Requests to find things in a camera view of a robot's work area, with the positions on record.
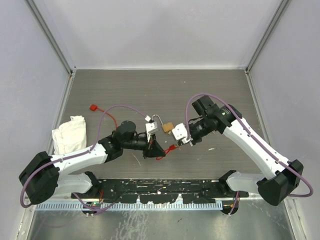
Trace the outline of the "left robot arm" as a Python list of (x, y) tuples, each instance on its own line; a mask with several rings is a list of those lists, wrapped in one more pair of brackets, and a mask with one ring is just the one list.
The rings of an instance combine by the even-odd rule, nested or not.
[(95, 144), (81, 150), (61, 155), (37, 153), (18, 179), (22, 184), (20, 204), (41, 204), (53, 196), (80, 194), (86, 198), (99, 195), (101, 184), (92, 172), (75, 175), (74, 172), (89, 166), (101, 165), (116, 160), (124, 150), (142, 152), (144, 158), (157, 158), (166, 155), (156, 140), (157, 123), (150, 120), (145, 125), (145, 132), (137, 133), (132, 121), (123, 121), (111, 135), (98, 140)]

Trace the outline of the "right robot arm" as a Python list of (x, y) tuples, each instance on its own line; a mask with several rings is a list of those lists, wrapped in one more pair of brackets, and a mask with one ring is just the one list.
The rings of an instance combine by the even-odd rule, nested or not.
[(208, 95), (191, 105), (199, 118), (186, 119), (171, 131), (179, 145), (194, 146), (208, 134), (219, 132), (240, 147), (260, 170), (260, 173), (230, 170), (219, 179), (223, 196), (231, 197), (239, 191), (255, 193), (277, 206), (299, 186), (303, 164), (297, 159), (290, 161), (273, 149), (232, 105), (225, 103), (219, 107)]

